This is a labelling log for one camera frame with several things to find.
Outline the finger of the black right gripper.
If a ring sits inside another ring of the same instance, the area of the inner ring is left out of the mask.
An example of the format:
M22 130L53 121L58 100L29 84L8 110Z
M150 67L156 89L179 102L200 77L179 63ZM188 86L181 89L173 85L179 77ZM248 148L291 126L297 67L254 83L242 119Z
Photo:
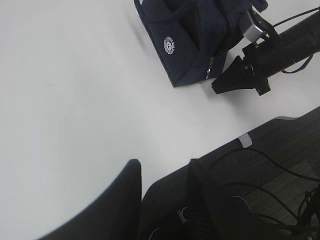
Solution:
M253 70L251 65L237 56L231 65L211 84L216 94L235 90L254 89Z

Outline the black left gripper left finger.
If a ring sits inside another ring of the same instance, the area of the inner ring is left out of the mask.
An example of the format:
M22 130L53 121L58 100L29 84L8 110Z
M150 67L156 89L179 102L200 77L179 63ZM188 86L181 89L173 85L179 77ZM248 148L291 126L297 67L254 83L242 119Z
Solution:
M135 240L142 200L141 163L131 159L110 186L41 240Z

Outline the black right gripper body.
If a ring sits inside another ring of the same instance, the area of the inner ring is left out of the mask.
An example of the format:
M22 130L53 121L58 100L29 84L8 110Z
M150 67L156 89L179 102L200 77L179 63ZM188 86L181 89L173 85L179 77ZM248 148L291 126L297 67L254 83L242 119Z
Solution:
M244 67L241 88L253 89L262 96L271 90L269 77L295 64L295 40L280 35L243 49Z

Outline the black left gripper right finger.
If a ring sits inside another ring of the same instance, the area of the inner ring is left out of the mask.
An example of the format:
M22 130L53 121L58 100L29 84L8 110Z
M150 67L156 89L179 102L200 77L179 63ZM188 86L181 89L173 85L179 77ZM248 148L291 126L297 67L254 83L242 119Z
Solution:
M292 240L251 213L198 160L150 186L141 201L141 240Z

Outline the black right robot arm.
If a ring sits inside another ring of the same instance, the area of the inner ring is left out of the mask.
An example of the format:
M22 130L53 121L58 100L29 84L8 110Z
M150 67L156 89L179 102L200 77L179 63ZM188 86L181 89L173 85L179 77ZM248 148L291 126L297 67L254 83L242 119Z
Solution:
M269 92L268 78L302 60L302 71L314 54L320 51L320 9L282 33L253 10L240 22L241 33L250 41L243 48L244 57L237 56L231 65L212 82L216 94L255 89L262 96Z

